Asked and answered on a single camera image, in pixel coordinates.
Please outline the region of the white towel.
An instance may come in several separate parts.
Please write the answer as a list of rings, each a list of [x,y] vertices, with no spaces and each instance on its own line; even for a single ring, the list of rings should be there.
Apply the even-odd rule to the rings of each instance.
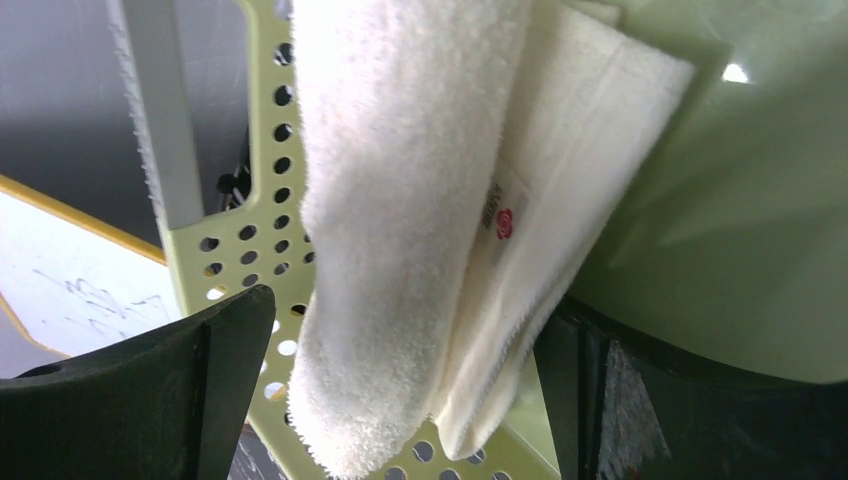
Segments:
[[[434,423],[482,448],[694,66],[587,1],[297,1],[315,283],[289,411],[378,471]]]

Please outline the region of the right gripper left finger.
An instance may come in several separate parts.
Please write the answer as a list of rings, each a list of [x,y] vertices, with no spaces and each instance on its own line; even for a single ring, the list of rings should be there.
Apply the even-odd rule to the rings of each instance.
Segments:
[[[224,479],[276,316],[253,286],[1,383],[5,479]]]

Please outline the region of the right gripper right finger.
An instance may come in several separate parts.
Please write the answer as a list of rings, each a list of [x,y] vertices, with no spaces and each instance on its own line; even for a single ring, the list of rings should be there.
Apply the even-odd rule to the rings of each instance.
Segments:
[[[563,479],[843,479],[847,385],[706,359],[565,298],[534,347]]]

